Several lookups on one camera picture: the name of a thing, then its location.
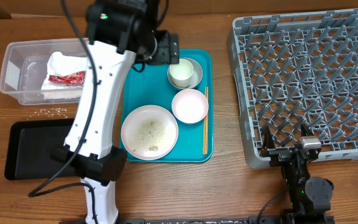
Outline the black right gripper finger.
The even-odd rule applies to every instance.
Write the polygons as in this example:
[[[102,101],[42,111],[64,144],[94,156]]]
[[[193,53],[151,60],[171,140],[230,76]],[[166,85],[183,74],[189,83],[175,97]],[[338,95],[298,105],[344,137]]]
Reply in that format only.
[[[300,129],[301,129],[302,137],[308,137],[314,135],[313,132],[309,129],[309,127],[305,123],[301,124]]]
[[[263,134],[264,134],[264,140],[262,143],[261,155],[268,156],[269,150],[275,149],[275,143],[273,141],[273,137],[272,137],[269,127],[266,127],[263,130]]]

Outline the large pink plate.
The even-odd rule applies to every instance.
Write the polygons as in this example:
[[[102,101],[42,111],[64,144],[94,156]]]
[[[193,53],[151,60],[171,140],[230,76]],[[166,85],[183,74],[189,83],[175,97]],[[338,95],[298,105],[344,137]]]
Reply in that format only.
[[[163,158],[178,140],[175,117],[157,105],[145,105],[131,111],[121,126],[121,142],[127,152],[143,161]]]

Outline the red sauce packet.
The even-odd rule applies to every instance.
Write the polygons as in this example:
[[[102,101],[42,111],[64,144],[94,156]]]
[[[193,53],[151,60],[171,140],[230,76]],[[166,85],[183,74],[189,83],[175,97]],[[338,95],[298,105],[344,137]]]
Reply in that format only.
[[[48,81],[60,85],[80,86],[85,81],[85,71],[75,72],[65,76],[49,75]]]

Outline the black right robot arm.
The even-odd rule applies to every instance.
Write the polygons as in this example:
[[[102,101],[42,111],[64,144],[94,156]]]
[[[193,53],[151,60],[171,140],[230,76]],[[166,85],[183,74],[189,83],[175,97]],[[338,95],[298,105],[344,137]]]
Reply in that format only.
[[[287,149],[275,147],[269,128],[264,128],[262,156],[270,158],[271,167],[280,167],[288,189],[274,196],[260,210],[256,223],[334,224],[334,217],[326,215],[331,209],[334,184],[322,177],[310,176],[308,163],[318,158],[321,141],[307,125],[301,125],[301,138]],[[291,208],[277,217],[263,217],[264,210],[274,201],[288,194]]]

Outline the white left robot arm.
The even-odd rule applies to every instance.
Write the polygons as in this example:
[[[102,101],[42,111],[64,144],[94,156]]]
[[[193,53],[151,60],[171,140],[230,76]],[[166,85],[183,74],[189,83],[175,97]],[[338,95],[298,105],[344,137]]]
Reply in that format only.
[[[126,77],[137,63],[169,65],[179,60],[178,36],[160,30],[165,15],[156,0],[96,1],[86,12],[81,43],[88,56],[83,91],[73,125],[52,159],[72,167],[85,189],[84,223],[118,223],[115,182],[127,152],[112,143],[112,129]]]

